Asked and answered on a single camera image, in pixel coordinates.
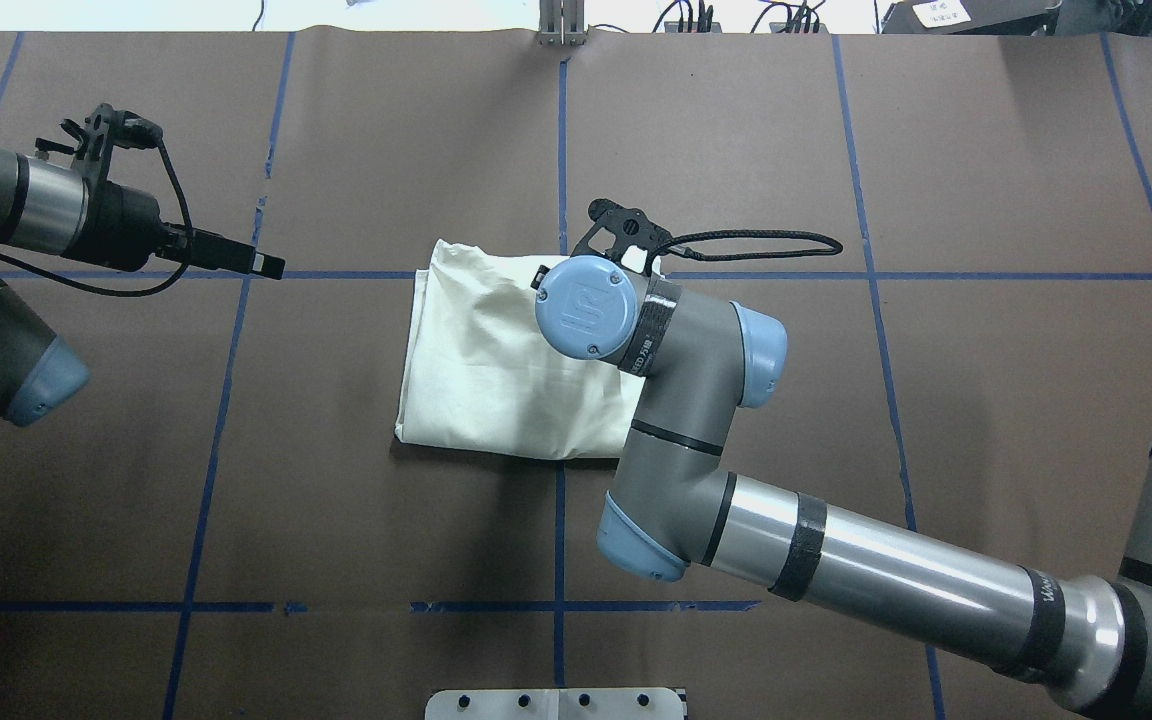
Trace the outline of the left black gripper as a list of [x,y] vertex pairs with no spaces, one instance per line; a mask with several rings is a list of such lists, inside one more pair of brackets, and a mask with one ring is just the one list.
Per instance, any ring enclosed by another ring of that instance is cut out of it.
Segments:
[[285,275],[285,258],[262,252],[214,232],[189,229],[183,223],[161,223],[162,242],[156,247],[157,258],[184,263],[211,272],[233,272],[279,281]]

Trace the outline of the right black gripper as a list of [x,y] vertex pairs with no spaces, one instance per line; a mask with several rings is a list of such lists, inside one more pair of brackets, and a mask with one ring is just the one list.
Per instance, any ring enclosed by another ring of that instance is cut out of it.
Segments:
[[544,282],[544,279],[547,278],[548,273],[550,273],[548,265],[541,264],[538,266],[538,270],[536,270],[535,275],[532,275],[532,290],[538,293],[540,291],[541,283]]

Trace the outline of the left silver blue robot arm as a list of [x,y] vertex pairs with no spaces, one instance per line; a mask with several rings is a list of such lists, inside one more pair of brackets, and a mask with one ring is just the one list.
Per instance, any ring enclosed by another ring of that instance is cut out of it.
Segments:
[[[285,260],[204,232],[192,222],[162,128],[108,104],[82,122],[61,123],[69,143],[38,138],[33,156],[0,147],[0,264],[111,300],[141,300],[179,282],[185,270],[282,278]],[[180,222],[165,222],[156,197],[109,179],[115,149],[154,150],[172,184]],[[164,282],[114,290],[12,258],[10,249],[115,272],[138,272],[152,258],[175,263]],[[90,369],[0,274],[0,420],[28,427],[86,387]]]

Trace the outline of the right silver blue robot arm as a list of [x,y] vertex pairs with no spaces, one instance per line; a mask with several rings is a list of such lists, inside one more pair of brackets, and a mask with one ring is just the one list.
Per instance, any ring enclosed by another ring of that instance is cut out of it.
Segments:
[[1087,719],[1152,719],[1152,442],[1114,577],[1062,579],[799,488],[723,469],[741,407],[767,404],[785,325],[598,253],[543,266],[535,319],[554,351],[643,381],[596,544],[677,582],[703,564],[1043,685]]

